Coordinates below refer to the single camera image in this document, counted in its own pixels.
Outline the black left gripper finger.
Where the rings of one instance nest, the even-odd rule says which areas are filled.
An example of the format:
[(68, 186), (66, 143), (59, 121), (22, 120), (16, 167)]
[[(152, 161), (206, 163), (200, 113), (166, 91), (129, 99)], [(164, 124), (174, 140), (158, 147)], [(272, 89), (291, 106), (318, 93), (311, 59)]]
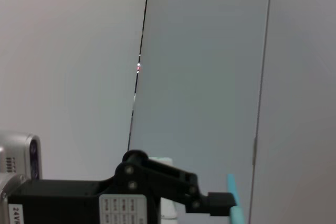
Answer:
[(188, 214), (229, 216), (230, 209), (236, 206), (232, 193), (203, 195), (196, 174), (154, 161), (143, 151), (126, 152), (122, 164), (133, 166), (136, 176), (144, 180), (154, 196), (184, 205)]

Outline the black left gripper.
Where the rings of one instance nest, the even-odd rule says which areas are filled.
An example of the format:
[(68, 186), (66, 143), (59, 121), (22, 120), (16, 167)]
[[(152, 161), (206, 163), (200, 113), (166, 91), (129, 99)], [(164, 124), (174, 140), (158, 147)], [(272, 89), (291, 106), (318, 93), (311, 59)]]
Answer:
[(31, 180), (9, 195), (9, 223), (159, 223), (160, 182), (147, 162), (103, 181)]

